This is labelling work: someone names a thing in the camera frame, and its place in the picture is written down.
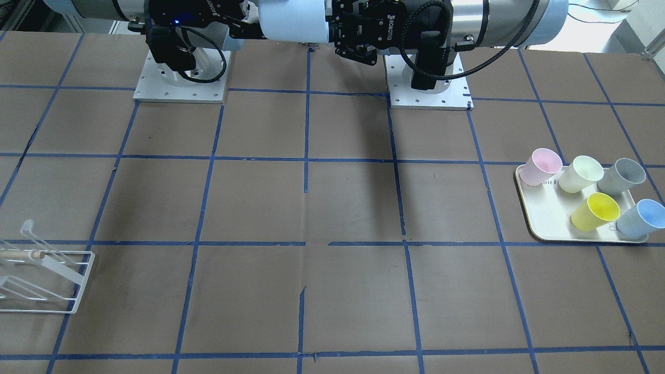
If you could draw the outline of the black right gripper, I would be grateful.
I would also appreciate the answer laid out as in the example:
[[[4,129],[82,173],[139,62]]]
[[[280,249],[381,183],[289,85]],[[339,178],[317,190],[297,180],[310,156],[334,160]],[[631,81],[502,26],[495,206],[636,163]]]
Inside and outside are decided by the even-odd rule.
[[[156,26],[207,28],[211,23],[228,25],[233,31],[246,29],[244,1],[149,1],[148,14]]]

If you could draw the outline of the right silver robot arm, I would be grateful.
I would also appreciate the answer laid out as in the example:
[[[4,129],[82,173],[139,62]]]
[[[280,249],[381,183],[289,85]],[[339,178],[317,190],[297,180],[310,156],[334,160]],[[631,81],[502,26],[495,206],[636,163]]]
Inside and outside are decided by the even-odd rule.
[[[62,15],[137,21],[159,26],[206,28],[211,23],[230,24],[245,19],[248,1],[45,1]]]

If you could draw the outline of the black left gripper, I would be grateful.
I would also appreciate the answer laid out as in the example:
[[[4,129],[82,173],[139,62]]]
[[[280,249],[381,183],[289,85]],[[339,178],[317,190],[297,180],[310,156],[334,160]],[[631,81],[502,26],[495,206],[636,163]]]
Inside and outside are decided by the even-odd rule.
[[[327,1],[328,41],[336,55],[373,66],[379,53],[398,52],[415,1]]]

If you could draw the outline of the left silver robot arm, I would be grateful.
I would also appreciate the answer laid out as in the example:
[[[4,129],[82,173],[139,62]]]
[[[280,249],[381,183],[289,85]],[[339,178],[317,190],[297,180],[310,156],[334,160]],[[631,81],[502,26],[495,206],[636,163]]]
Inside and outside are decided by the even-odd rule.
[[[540,45],[557,36],[568,14],[568,1],[434,1],[408,23],[423,1],[327,1],[328,40],[337,55],[375,65],[378,55],[403,46],[412,55],[422,33],[438,32],[450,54],[476,47]]]

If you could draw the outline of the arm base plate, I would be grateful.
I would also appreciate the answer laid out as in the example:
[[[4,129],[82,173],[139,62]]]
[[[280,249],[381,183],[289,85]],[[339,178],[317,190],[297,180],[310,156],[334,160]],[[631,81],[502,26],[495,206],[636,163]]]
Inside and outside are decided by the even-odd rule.
[[[466,77],[429,82],[430,89],[412,88],[413,70],[397,54],[384,56],[390,108],[413,110],[471,110],[474,107]]]
[[[157,63],[149,51],[133,99],[140,102],[223,104],[231,71],[231,52],[223,54],[228,63],[225,74],[214,83],[195,83],[182,78],[166,64]],[[192,78],[210,79],[223,68],[223,61],[214,49],[199,48],[193,55],[197,66],[187,73]]]

